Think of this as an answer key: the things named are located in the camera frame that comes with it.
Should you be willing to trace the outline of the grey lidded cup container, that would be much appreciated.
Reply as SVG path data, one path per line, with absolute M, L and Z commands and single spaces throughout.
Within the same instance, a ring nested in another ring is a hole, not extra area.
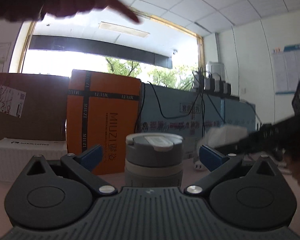
M 183 178 L 183 137 L 171 133 L 126 136 L 125 185 L 180 187 Z

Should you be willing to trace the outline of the wall notice board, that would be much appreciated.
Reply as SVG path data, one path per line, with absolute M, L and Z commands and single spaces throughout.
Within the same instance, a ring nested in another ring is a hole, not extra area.
M 300 81 L 300 44 L 273 50 L 275 94 L 293 94 Z

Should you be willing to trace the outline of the black power strip with chargers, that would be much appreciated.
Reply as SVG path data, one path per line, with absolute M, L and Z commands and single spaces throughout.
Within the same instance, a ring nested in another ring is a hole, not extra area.
M 202 72 L 192 72 L 193 75 L 193 87 L 192 92 L 199 92 L 206 95 L 216 96 L 221 99 L 231 99 L 239 101 L 238 96 L 231 94 L 231 85 L 226 83 L 222 79 L 215 79 L 208 73 L 208 77 L 205 77 Z

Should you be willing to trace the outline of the light blue cardboard box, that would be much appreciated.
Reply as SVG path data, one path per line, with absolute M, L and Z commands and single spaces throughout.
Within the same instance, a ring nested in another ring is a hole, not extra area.
M 197 142 L 211 127 L 235 125 L 252 132 L 255 106 L 231 99 L 188 92 L 150 83 L 141 85 L 138 131 L 172 133 L 184 139 L 184 159 L 193 158 Z

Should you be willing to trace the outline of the white plug adapter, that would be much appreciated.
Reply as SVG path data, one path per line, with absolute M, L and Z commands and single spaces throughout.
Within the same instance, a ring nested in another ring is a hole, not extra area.
M 195 163 L 194 164 L 194 169 L 198 170 L 198 171 L 205 171 L 206 167 L 204 165 L 202 165 L 202 164 Z

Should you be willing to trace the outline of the orange MIUZI box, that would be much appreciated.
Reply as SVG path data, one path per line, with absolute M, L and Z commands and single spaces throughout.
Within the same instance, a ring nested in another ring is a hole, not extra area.
M 66 110 L 69 153 L 102 147 L 95 175 L 125 169 L 126 136 L 133 134 L 140 105 L 141 81 L 134 77 L 73 70 Z

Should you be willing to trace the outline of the white corrugated coffee box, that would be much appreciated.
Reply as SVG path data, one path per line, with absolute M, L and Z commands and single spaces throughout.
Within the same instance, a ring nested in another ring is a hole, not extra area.
M 68 153 L 66 141 L 0 140 L 0 181 L 13 182 L 35 155 L 47 160 L 58 160 Z

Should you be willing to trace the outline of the brown cardboard box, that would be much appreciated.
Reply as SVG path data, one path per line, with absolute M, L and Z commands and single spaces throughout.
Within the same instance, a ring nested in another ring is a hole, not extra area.
M 0 73 L 0 140 L 65 140 L 69 78 Z

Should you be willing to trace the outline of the white electric kettle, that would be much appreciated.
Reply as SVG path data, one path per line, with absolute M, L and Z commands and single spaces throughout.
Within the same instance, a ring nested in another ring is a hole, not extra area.
M 223 63 L 208 61 L 206 71 L 211 74 L 215 80 L 225 81 L 225 65 Z

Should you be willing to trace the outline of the white paper towel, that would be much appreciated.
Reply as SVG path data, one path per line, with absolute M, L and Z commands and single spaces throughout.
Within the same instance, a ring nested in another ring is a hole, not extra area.
M 232 144 L 248 136 L 245 127 L 224 125 L 222 127 L 211 127 L 204 137 L 197 142 L 197 152 L 203 145 L 211 148 Z

